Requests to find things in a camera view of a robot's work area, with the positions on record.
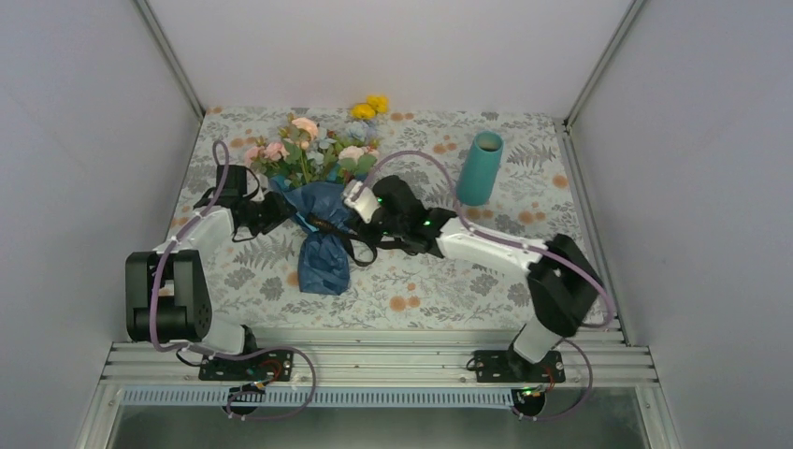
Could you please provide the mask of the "black ribbon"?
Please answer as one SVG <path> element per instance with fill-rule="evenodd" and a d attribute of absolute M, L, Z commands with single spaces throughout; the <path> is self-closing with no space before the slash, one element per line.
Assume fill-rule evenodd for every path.
<path fill-rule="evenodd" d="M 365 239 L 362 239 L 360 236 L 356 234 L 341 230 L 334 224 L 328 222 L 327 220 L 319 218 L 313 213 L 310 213 L 308 215 L 307 223 L 309 225 L 316 227 L 323 234 L 331 235 L 338 238 L 341 242 L 342 248 L 345 250 L 347 255 L 360 268 L 368 267 L 377 260 L 378 250 L 374 243 L 366 241 Z M 356 255 L 355 248 L 353 247 L 354 242 L 363 243 L 368 248 L 371 254 L 369 260 L 362 260 Z"/>

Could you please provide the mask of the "blue wrapping paper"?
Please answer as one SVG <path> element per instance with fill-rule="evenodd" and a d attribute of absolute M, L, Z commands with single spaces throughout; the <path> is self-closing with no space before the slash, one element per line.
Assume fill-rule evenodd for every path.
<path fill-rule="evenodd" d="M 314 181 L 296 187 L 286 183 L 283 176 L 268 181 L 270 189 L 282 194 L 296 213 L 295 223 L 306 233 L 301 244 L 298 263 L 298 287 L 301 292 L 339 296 L 350 285 L 350 256 L 342 239 L 310 224 L 314 216 L 345 231 L 350 213 L 343 204 L 344 186 L 330 181 Z"/>

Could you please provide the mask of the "artificial flower bouquet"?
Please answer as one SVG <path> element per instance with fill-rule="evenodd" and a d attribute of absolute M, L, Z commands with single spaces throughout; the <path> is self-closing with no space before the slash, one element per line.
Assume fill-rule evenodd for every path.
<path fill-rule="evenodd" d="M 291 113 L 275 138 L 254 142 L 244 165 L 287 189 L 318 181 L 347 183 L 367 175 L 380 159 L 376 121 L 389 108 L 387 96 L 370 95 L 352 107 L 341 130 Z"/>

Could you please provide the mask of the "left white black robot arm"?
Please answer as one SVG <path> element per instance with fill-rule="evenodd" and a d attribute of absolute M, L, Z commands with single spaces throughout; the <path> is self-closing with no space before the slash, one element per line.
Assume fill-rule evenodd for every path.
<path fill-rule="evenodd" d="M 291 218 L 296 209 L 284 195 L 248 188 L 252 171 L 218 167 L 216 184 L 195 203 L 194 216 L 156 248 L 131 253 L 125 261 L 125 322 L 130 340 L 157 350 L 193 351 L 223 359 L 239 379 L 260 366 L 252 331 L 213 315 L 203 264 L 244 229 L 258 237 Z"/>

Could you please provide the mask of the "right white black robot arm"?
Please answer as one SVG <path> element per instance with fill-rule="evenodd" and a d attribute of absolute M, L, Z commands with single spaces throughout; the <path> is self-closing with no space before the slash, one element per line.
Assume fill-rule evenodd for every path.
<path fill-rule="evenodd" d="M 341 194 L 351 229 L 378 249 L 463 260 L 526 283 L 533 316 L 507 351 L 510 375 L 528 381 L 559 342 L 576 335 L 604 290 L 582 250 L 567 235 L 521 239 L 468 223 L 453 210 L 427 208 L 396 175 L 367 187 L 351 181 Z"/>

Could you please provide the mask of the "teal cylindrical vase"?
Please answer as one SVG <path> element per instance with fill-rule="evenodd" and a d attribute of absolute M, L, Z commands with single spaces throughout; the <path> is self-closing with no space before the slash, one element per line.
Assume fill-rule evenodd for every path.
<path fill-rule="evenodd" d="M 502 137 L 492 131 L 482 131 L 472 140 L 456 184 L 456 197 L 462 204 L 482 206 L 489 201 L 503 149 Z"/>

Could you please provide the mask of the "floral patterned table mat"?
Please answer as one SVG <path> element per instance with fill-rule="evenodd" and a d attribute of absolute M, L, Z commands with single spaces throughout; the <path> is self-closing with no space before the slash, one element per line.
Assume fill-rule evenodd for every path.
<path fill-rule="evenodd" d="M 395 111 L 376 121 L 381 154 L 399 152 L 385 172 L 406 181 L 427 206 L 453 204 L 455 180 L 482 131 L 504 140 L 490 200 L 467 218 L 515 236 L 583 238 L 553 119 L 542 113 Z M 226 242 L 203 267 L 213 313 L 252 327 L 519 328 L 533 313 L 521 279 L 460 260 L 401 251 L 352 267 L 340 296 L 299 290 L 305 238 L 293 222 L 247 242 Z"/>

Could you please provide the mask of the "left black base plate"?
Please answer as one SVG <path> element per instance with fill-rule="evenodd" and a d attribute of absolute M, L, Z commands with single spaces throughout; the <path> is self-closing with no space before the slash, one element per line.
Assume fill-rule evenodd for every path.
<path fill-rule="evenodd" d="M 205 357 L 201 361 L 198 379 L 207 382 L 288 382 L 295 355 L 291 350 L 274 350 L 246 360 Z"/>

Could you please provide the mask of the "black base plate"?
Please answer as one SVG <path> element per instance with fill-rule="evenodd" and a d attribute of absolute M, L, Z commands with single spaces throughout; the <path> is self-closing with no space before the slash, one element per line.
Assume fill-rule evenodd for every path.
<path fill-rule="evenodd" d="M 201 361 L 198 379 L 207 382 L 288 382 L 295 355 L 291 350 L 274 350 L 246 360 L 205 357 Z"/>
<path fill-rule="evenodd" d="M 549 351 L 540 362 L 533 363 L 506 350 L 478 350 L 466 364 L 466 370 L 480 384 L 564 383 L 566 374 L 561 353 Z"/>

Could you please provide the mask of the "aluminium rail frame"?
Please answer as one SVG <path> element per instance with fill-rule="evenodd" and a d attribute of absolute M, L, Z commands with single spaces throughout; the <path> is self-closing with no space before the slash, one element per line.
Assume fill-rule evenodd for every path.
<path fill-rule="evenodd" d="M 265 335 L 295 352 L 291 380 L 275 386 L 346 388 L 509 388 L 520 384 L 480 384 L 466 364 L 478 350 L 505 348 L 507 330 L 278 329 Z M 582 330 L 555 347 L 566 374 L 556 390 L 620 387 L 637 397 L 642 429 L 653 448 L 679 442 L 670 420 L 651 352 L 629 346 L 619 328 Z M 80 448 L 105 448 L 122 407 L 126 388 L 134 386 L 229 386 L 239 382 L 198 379 L 195 356 L 180 362 L 147 343 L 116 342 L 108 353 L 88 415 L 78 438 Z"/>

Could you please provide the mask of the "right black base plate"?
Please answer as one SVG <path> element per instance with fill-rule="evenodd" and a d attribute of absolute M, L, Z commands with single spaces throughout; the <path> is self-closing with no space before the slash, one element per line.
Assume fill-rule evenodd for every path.
<path fill-rule="evenodd" d="M 564 383 L 566 374 L 561 353 L 549 351 L 540 362 L 533 363 L 506 350 L 478 350 L 466 364 L 466 370 L 480 384 Z"/>

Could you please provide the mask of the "left aluminium corner post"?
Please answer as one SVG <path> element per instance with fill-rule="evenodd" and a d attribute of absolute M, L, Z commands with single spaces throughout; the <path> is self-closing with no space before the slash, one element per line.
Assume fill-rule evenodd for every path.
<path fill-rule="evenodd" d="M 167 68 L 171 72 L 174 80 L 177 82 L 180 91 L 188 103 L 191 111 L 197 120 L 201 122 L 204 119 L 206 110 L 202 106 L 193 84 L 190 82 L 187 73 L 182 67 L 177 54 L 169 42 L 169 39 L 165 33 L 165 29 L 158 20 L 156 13 L 151 6 L 151 2 L 147 0 L 132 0 L 132 4 L 136 7 L 138 14 L 143 20 L 143 23 L 145 24 L 149 34 L 151 35 L 155 46 L 164 58 Z"/>

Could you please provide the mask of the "aluminium corner post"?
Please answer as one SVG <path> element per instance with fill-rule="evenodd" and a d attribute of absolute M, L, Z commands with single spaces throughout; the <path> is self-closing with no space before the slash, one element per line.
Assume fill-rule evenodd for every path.
<path fill-rule="evenodd" d="M 151 35 L 155 46 L 164 58 L 167 68 L 171 72 L 174 80 L 177 82 L 180 91 L 188 103 L 191 111 L 197 120 L 201 122 L 204 119 L 206 110 L 202 106 L 193 84 L 190 82 L 187 73 L 182 67 L 177 54 L 169 42 L 169 39 L 165 33 L 165 29 L 158 20 L 156 13 L 151 6 L 151 2 L 147 0 L 132 0 L 132 4 L 136 7 L 138 14 L 143 20 L 143 23 L 145 24 L 149 34 Z"/>
<path fill-rule="evenodd" d="M 588 76 L 584 87 L 578 93 L 570 112 L 567 114 L 563 121 L 565 129 L 570 132 L 580 114 L 582 113 L 589 97 L 594 92 L 601 77 L 612 62 L 615 54 L 620 50 L 620 47 L 630 32 L 633 23 L 638 19 L 646 4 L 645 0 L 632 0 L 628 4 L 628 8 L 623 14 L 620 22 L 612 33 L 604 51 L 599 56 L 592 72 Z"/>

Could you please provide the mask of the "right aluminium corner post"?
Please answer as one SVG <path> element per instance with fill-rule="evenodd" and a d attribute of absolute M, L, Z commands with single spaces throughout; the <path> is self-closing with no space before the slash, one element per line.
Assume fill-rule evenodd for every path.
<path fill-rule="evenodd" d="M 620 47 L 630 32 L 633 23 L 638 19 L 646 4 L 645 0 L 632 0 L 628 4 L 628 8 L 623 14 L 620 22 L 612 33 L 604 51 L 599 56 L 592 72 L 588 76 L 584 87 L 578 93 L 570 112 L 567 114 L 563 121 L 565 129 L 570 132 L 580 114 L 582 113 L 589 97 L 594 92 L 601 77 L 612 62 L 615 54 L 620 50 Z"/>

